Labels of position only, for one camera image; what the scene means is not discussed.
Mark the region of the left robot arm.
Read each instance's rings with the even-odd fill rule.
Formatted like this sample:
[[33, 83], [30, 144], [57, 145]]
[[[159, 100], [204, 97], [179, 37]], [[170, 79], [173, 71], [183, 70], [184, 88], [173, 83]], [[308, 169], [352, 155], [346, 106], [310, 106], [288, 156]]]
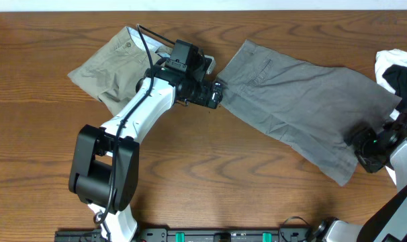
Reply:
[[177, 101], [215, 109], [222, 100], [220, 83], [205, 79], [216, 65], [212, 56], [177, 40], [172, 54], [150, 64], [136, 95], [100, 127], [78, 133], [69, 190], [94, 212], [99, 232], [80, 241], [131, 241], [137, 230], [131, 199], [138, 185], [140, 143], [154, 123]]

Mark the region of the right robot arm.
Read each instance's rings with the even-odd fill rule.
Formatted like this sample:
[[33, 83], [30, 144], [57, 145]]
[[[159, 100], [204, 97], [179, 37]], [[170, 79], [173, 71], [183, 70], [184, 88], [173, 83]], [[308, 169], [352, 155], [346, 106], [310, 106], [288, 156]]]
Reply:
[[361, 224], [332, 218], [316, 237], [323, 242], [407, 241], [407, 110], [375, 131], [362, 124], [352, 130], [346, 143], [368, 173], [385, 171], [392, 195], [375, 214]]

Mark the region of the grey shorts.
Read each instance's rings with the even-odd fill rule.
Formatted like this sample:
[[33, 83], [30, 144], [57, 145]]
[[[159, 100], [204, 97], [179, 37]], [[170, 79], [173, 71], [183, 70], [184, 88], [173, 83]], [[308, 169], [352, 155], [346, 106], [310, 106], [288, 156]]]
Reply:
[[378, 130], [397, 95], [345, 67], [321, 67], [246, 40], [217, 81], [221, 104], [344, 186], [358, 160], [344, 139], [358, 124]]

